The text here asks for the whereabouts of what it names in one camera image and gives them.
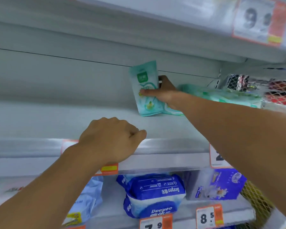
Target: person's right hand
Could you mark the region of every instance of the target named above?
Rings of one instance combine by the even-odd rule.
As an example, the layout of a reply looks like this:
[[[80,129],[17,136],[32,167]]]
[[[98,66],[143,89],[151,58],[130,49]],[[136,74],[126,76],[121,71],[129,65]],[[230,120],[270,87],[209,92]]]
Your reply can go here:
[[[75,146],[80,147],[85,159],[114,164],[132,155],[146,135],[145,130],[139,131],[126,120],[103,117],[91,121]]]
[[[159,89],[141,89],[140,93],[143,96],[155,96],[158,100],[167,103],[170,108],[177,110],[176,106],[173,104],[173,98],[179,91],[167,76],[160,75],[159,80],[162,81]]]

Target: price tag reading 8.5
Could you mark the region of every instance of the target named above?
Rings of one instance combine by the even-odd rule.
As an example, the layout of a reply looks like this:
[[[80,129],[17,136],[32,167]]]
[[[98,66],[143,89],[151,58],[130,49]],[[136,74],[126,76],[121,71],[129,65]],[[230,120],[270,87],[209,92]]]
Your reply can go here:
[[[173,215],[166,214],[140,219],[139,229],[173,229]]]
[[[197,229],[210,229],[224,225],[222,206],[216,204],[196,209]]]

